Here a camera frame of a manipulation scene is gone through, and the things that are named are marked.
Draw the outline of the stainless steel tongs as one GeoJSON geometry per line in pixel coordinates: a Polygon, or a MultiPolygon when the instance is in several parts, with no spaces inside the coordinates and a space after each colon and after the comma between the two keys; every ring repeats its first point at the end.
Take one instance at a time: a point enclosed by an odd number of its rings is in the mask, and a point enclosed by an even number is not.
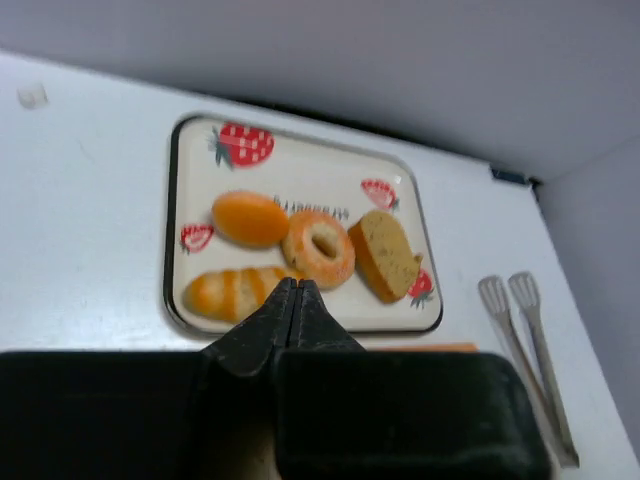
{"type": "Polygon", "coordinates": [[[528,389],[539,428],[559,466],[579,468],[579,454],[545,338],[541,295],[534,276],[521,271],[504,282],[501,277],[490,275],[480,279],[477,287],[528,389]]]}

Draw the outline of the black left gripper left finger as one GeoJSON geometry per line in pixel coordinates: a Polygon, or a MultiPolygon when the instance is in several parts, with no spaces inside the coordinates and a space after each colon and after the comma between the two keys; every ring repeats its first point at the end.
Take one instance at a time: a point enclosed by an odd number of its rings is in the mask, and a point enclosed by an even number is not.
{"type": "Polygon", "coordinates": [[[295,300],[296,281],[281,280],[262,306],[202,350],[207,372],[260,376],[274,348],[287,343],[295,300]]]}

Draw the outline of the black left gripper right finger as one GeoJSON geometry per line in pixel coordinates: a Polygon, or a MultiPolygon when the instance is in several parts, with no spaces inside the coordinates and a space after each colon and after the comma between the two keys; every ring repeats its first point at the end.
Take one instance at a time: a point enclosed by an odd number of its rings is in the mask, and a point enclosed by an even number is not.
{"type": "Polygon", "coordinates": [[[360,352],[364,347],[333,318],[312,280],[298,282],[291,318],[291,348],[360,352]]]}

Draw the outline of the sugared bagel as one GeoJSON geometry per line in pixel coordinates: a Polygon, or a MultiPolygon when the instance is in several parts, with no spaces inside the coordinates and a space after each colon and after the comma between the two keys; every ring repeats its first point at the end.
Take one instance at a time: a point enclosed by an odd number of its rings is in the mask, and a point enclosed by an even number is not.
{"type": "Polygon", "coordinates": [[[304,210],[289,219],[282,243],[286,261],[320,289],[336,289],[355,271],[355,250],[345,228],[331,215],[304,210]]]}

